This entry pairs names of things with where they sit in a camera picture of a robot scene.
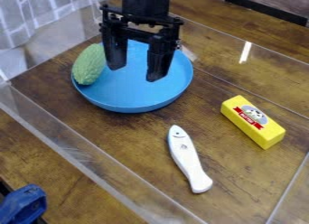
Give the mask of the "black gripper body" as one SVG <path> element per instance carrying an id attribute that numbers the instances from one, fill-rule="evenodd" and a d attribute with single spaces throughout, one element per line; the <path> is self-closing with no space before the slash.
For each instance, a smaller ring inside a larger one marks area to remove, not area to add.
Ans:
<path id="1" fill-rule="evenodd" d="M 179 28 L 183 21 L 177 17 L 164 15 L 139 15 L 128 13 L 123 8 L 101 5 L 102 21 L 100 32 L 104 42 L 125 42 L 133 40 L 148 42 L 159 37 L 164 42 L 179 41 Z"/>

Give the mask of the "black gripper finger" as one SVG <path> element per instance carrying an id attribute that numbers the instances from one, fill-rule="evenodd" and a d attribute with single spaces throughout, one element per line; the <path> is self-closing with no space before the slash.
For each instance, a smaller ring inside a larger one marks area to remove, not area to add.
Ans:
<path id="1" fill-rule="evenodd" d="M 123 68 L 127 64 L 128 38 L 124 29 L 125 24 L 115 14 L 102 14 L 101 39 L 105 50 L 105 63 L 110 70 Z"/>
<path id="2" fill-rule="evenodd" d="M 155 82 L 168 72 L 173 51 L 177 48 L 179 27 L 164 25 L 148 39 L 145 79 Z"/>

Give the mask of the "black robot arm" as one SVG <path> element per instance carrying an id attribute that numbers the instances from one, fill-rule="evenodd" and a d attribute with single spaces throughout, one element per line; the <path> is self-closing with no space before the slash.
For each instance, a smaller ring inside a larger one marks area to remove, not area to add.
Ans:
<path id="1" fill-rule="evenodd" d="M 168 15 L 169 0 L 121 0 L 121 7 L 100 6 L 105 62 L 110 70 L 127 65 L 128 40 L 148 44 L 145 80 L 153 82 L 168 72 L 179 48 L 183 21 Z"/>

